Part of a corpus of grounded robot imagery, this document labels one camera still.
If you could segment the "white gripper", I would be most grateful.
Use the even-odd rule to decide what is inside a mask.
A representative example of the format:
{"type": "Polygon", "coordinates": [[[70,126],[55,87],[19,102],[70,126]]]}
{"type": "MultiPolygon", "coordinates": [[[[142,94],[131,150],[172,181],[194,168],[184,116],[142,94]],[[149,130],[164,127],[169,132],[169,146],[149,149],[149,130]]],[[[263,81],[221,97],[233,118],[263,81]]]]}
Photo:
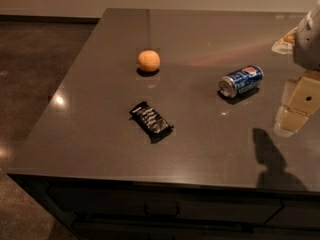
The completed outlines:
{"type": "Polygon", "coordinates": [[[271,50],[281,55],[293,53],[297,65],[317,70],[305,71],[299,79],[289,79],[284,85],[273,130],[278,136],[290,137],[320,108],[320,0],[298,28],[276,41],[271,50]]]}

